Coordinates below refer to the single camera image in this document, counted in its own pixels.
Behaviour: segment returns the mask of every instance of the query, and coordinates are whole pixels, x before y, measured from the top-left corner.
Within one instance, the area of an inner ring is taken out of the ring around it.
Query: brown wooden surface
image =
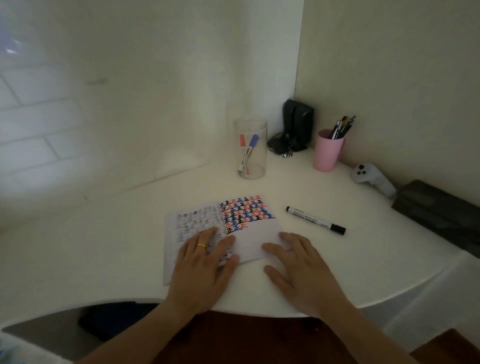
[[[412,354],[421,364],[480,363],[480,352],[449,330]],[[197,316],[154,364],[353,364],[342,342],[313,318],[264,318],[207,312]]]

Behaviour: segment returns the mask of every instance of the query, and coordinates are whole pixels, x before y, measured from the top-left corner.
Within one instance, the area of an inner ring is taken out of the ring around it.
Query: open notebook
[[[281,227],[261,196],[233,198],[222,202],[203,204],[167,214],[165,221],[165,251],[163,284],[170,283],[177,255],[185,241],[199,231],[217,226],[207,252],[221,239],[235,235],[236,240],[221,258],[220,265],[237,254],[240,263],[268,256],[263,243],[275,243],[288,248],[278,237]]]

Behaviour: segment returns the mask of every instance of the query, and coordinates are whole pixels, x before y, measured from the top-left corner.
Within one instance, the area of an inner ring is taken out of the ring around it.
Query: pen holder
[[[330,129],[323,129],[317,134],[313,167],[320,172],[330,172],[335,167],[345,146],[345,138],[332,140],[331,134]]]
[[[235,121],[237,173],[246,179],[263,177],[267,159],[267,123],[261,120]]]

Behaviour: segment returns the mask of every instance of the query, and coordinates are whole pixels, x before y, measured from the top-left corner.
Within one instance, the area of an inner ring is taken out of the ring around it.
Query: black marker cap
[[[344,235],[347,229],[342,228],[339,225],[332,224],[332,227],[330,228],[331,231],[336,232],[337,234]]]

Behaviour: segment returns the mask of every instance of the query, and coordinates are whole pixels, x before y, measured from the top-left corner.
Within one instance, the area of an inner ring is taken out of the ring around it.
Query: person's left hand
[[[238,265],[239,257],[233,255],[217,274],[219,260],[235,237],[230,235],[220,240],[210,255],[206,255],[205,247],[216,230],[213,227],[201,231],[187,240],[179,251],[168,296],[162,305],[174,310],[185,323],[214,306]]]

